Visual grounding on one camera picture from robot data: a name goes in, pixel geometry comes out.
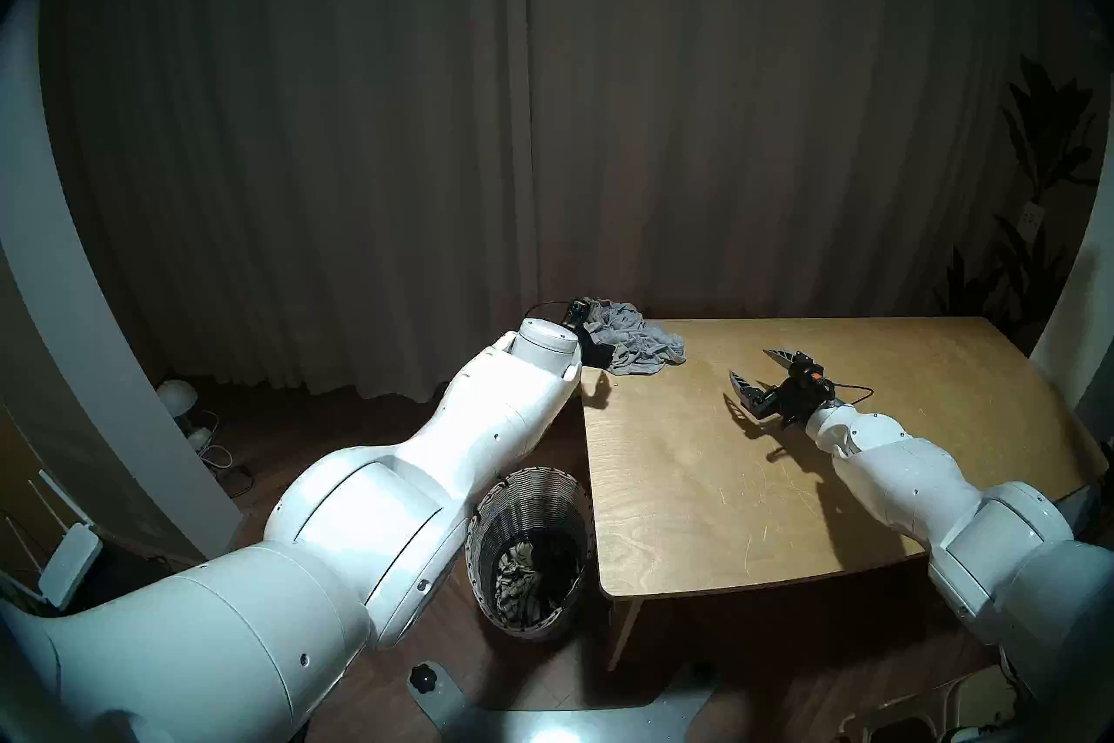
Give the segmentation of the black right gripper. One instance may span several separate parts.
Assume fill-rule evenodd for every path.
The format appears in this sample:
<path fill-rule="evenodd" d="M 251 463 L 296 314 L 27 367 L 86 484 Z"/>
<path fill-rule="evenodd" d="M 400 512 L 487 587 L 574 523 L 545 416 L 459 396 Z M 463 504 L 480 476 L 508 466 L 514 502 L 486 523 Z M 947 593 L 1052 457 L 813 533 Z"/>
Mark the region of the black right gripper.
<path fill-rule="evenodd" d="M 785 349 L 763 349 L 763 353 L 786 370 L 786 378 L 778 387 L 755 385 L 729 371 L 737 403 L 747 416 L 758 421 L 779 416 L 784 429 L 794 424 L 804 427 L 815 411 L 841 405 L 834 382 L 812 356 Z"/>

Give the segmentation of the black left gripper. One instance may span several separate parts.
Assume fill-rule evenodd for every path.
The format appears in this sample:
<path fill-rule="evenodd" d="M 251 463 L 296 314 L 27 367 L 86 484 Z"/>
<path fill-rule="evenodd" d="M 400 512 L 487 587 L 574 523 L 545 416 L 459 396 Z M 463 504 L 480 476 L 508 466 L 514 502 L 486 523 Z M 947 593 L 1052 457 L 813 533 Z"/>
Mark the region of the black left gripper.
<path fill-rule="evenodd" d="M 616 346 L 608 343 L 597 343 L 587 331 L 586 323 L 592 313 L 592 302 L 588 299 L 571 299 L 561 319 L 561 327 L 567 329 L 577 339 L 580 349 L 580 363 L 593 369 L 609 369 L 616 352 Z"/>

